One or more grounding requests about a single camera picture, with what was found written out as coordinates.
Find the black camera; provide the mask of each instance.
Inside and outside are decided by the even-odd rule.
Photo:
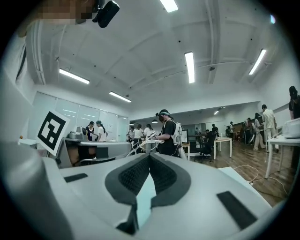
[[[120,7],[115,1],[109,1],[104,7],[104,0],[96,0],[92,12],[97,13],[96,17],[92,20],[98,23],[100,28],[106,28],[109,22],[117,14]]]

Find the white backpack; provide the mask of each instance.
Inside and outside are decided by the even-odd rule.
[[[169,119],[167,121],[172,121],[176,125],[174,134],[171,135],[171,138],[173,139],[173,143],[175,145],[181,146],[182,145],[182,126],[181,126],[181,124],[179,122],[175,122],[171,119]]]

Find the black rectangular strip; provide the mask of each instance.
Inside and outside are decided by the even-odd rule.
[[[217,194],[218,199],[233,217],[240,229],[253,224],[257,218],[229,191]]]
[[[80,173],[80,174],[64,177],[64,179],[66,180],[66,182],[73,182],[76,180],[80,180],[82,178],[86,178],[87,176],[88,175],[86,175],[85,173]]]

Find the blue light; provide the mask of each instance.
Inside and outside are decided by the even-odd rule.
[[[275,17],[273,15],[270,15],[270,16],[271,16],[271,18],[270,18],[271,23],[275,24],[276,23]]]

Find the ceiling light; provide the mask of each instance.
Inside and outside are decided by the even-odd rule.
[[[187,62],[187,72],[189,83],[195,82],[195,66],[194,66],[194,55],[192,52],[187,52],[184,54]]]
[[[168,13],[178,10],[174,0],[160,0]]]
[[[87,114],[85,114],[85,116],[89,116],[89,117],[93,117],[93,118],[95,118],[95,116],[91,116],[91,115],[87,115]]]
[[[249,72],[249,75],[252,75],[255,72],[255,70],[257,69],[258,65],[261,63],[261,61],[262,61],[262,59],[263,59],[266,52],[267,52],[267,50],[265,50],[265,49],[261,50],[261,53],[259,54],[259,57],[256,60],[256,63],[254,64],[253,68]]]
[[[124,97],[122,97],[122,96],[120,96],[120,95],[118,95],[118,94],[116,94],[116,93],[114,93],[114,92],[110,92],[109,94],[110,94],[110,95],[113,95],[113,96],[115,96],[115,97],[117,97],[117,98],[119,98],[119,99],[122,99],[122,100],[124,100],[124,101],[126,101],[126,102],[128,102],[128,103],[131,103],[131,101],[130,101],[129,99],[124,98]]]
[[[276,23],[276,19],[275,19],[275,17],[274,17],[273,15],[270,15],[270,22],[271,22],[272,24],[275,24],[275,23]]]
[[[70,113],[76,113],[76,112],[69,111],[69,110],[66,110],[66,109],[63,109],[63,111],[70,112]]]
[[[81,82],[83,82],[83,83],[85,83],[85,84],[89,84],[89,83],[90,83],[89,80],[86,80],[86,79],[84,79],[84,78],[82,78],[82,77],[76,76],[76,75],[74,75],[74,74],[72,74],[72,73],[69,73],[69,72],[67,72],[67,71],[65,71],[65,70],[62,70],[61,68],[60,68],[60,73],[63,74],[63,75],[72,77],[72,78],[74,78],[74,79],[76,79],[76,80],[79,80],[79,81],[81,81]]]

